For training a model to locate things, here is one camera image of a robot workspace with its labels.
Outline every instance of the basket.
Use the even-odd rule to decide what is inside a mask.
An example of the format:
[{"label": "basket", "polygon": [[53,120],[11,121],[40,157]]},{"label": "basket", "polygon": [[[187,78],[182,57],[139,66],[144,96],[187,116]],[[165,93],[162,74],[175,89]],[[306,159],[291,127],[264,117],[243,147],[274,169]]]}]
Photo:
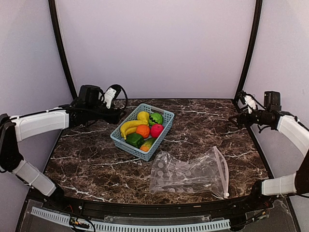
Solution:
[{"label": "basket", "polygon": [[[121,126],[125,122],[137,120],[137,115],[141,111],[146,111],[150,114],[159,112],[163,116],[163,119],[164,119],[163,120],[164,130],[161,132],[160,136],[156,139],[154,144],[151,146],[151,148],[147,152],[139,150],[125,143],[125,140],[124,138],[121,137],[121,132],[120,132]],[[175,115],[172,112],[162,110],[160,108],[142,103],[111,133],[111,139],[114,140],[116,147],[132,154],[133,156],[141,158],[142,160],[148,161],[151,158],[151,156],[154,154],[154,152],[157,150],[157,148],[163,141],[164,137],[167,135],[168,131],[170,130],[170,128],[172,127],[174,116]]]}]

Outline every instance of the plastic bag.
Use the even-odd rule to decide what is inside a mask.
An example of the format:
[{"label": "plastic bag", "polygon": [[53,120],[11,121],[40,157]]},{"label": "plastic bag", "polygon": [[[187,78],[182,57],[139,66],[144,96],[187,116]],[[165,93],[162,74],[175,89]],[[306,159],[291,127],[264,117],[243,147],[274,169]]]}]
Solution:
[{"label": "plastic bag", "polygon": [[177,193],[211,191],[218,198],[227,198],[229,196],[227,163],[215,146],[202,157],[187,162],[161,151],[151,168],[149,191],[151,194],[162,191]]}]

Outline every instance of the wall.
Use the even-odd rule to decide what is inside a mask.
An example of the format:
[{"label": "wall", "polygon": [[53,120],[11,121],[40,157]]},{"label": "wall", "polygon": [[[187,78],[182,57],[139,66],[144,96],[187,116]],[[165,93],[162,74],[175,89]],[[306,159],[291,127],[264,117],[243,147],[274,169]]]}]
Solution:
[{"label": "wall", "polygon": [[255,1],[57,1],[76,88],[130,98],[233,98]]},{"label": "wall", "polygon": [[[0,113],[22,115],[71,101],[57,53],[48,1],[0,1]],[[19,149],[44,169],[58,131],[29,138]],[[28,188],[0,174],[1,231],[15,230]]]},{"label": "wall", "polygon": [[[281,93],[282,109],[309,126],[309,2],[263,2],[260,28],[244,90],[263,102],[264,91]],[[266,129],[257,139],[275,175],[292,174],[303,157],[283,135]],[[302,231],[309,231],[309,201],[292,197]]]}]

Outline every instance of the white vent strip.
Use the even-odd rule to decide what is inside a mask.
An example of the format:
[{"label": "white vent strip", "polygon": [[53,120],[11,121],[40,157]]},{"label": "white vent strip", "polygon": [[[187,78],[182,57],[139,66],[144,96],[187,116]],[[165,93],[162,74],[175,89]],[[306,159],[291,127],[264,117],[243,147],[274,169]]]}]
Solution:
[{"label": "white vent strip", "polygon": [[[63,215],[59,213],[49,212],[42,208],[32,207],[32,215],[39,218],[57,223],[59,225],[69,227],[68,215]],[[174,225],[174,226],[134,226],[134,225],[120,225],[120,224],[110,224],[104,222],[92,221],[96,227],[97,232],[211,232],[211,231],[221,231],[230,229],[230,220],[220,220],[214,222],[205,222],[198,224],[189,225]],[[90,225],[89,229],[82,229],[85,231],[93,231]]]}]

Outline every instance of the brown marble surface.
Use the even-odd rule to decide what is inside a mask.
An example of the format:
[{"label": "brown marble surface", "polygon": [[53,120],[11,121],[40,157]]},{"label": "brown marble surface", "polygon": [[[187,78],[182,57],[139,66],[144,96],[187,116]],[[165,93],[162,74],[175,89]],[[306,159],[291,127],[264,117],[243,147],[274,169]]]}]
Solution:
[{"label": "brown marble surface", "polygon": [[138,204],[197,203],[217,200],[210,192],[149,193],[152,161],[167,151],[182,161],[217,146],[229,167],[230,198],[245,196],[267,172],[246,129],[226,119],[236,113],[231,100],[129,100],[127,115],[140,103],[175,114],[173,126],[149,162],[114,146],[110,134],[117,127],[98,121],[88,128],[63,132],[46,168],[66,196],[95,201]]}]

